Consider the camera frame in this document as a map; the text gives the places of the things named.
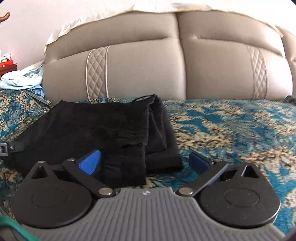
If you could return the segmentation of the black pants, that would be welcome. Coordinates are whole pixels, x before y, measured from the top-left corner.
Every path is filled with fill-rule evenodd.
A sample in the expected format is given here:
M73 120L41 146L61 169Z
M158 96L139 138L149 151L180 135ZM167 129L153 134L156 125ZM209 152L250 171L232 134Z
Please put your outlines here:
M166 108L156 95L128 103L61 101L16 140L24 150L4 162L24 175L37 161L61 164L94 150L101 153L100 180L113 187L142 185L149 175L183 169Z

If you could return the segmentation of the teal paisley sofa cover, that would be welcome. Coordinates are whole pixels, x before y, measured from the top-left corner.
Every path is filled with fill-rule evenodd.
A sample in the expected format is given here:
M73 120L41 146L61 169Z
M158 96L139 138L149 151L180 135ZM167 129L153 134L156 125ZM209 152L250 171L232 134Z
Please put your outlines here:
M197 177L188 164L191 150L214 160L252 161L281 200L275 226L295 228L295 105L267 100L163 100L184 165L182 172L152 175L144 186L174 190ZM34 91L1 90L1 141L12 141L50 110ZM1 160L1 209L13 217L11 199L22 182L20 173Z

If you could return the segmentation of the light blue clothes pile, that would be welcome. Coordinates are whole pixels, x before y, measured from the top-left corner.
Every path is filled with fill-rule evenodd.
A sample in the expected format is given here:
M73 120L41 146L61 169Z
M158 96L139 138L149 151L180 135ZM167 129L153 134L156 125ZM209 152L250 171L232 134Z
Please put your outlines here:
M1 77L1 89L34 90L42 97L45 96L42 87L44 61L32 64L22 70L12 71Z

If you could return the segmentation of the red box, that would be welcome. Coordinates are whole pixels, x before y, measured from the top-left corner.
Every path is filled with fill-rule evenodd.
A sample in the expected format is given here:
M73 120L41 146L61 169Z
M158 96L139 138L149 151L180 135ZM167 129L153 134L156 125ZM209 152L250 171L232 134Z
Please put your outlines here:
M1 59L0 68L4 68L6 66L10 66L10 65L13 65L13 64L14 64L13 60L4 58L4 59Z

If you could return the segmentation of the beige leather sofa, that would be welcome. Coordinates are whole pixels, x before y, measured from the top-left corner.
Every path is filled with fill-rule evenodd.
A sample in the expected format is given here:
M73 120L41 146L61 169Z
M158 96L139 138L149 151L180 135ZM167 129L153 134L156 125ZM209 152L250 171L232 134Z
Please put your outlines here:
M150 94L282 100L295 94L295 36L236 13L126 13L49 44L43 88L54 104Z

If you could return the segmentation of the curved wooden lamp stand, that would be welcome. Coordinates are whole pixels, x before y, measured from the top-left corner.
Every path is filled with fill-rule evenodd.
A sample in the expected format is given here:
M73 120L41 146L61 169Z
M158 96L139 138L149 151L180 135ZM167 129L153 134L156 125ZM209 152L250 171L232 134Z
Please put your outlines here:
M6 21L10 17L10 12L7 12L4 16L0 16L0 24Z

